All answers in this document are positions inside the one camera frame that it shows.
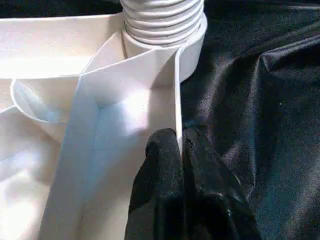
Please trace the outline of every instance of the black satin cloth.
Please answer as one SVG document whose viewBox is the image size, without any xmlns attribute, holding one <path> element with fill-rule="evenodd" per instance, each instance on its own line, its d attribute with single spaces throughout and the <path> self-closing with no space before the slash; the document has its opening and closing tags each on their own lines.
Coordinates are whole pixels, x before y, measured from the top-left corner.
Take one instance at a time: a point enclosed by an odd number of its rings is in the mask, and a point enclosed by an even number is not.
<svg viewBox="0 0 320 240">
<path fill-rule="evenodd" d="M 197 130 L 155 132 L 130 199 L 126 240 L 260 240 L 237 178 Z"/>
<path fill-rule="evenodd" d="M 116 13 L 107 0 L 4 0 L 0 17 Z M 197 126 L 239 178 L 263 239 L 320 238 L 320 2 L 207 0 L 196 72 L 181 85 Z"/>
</svg>

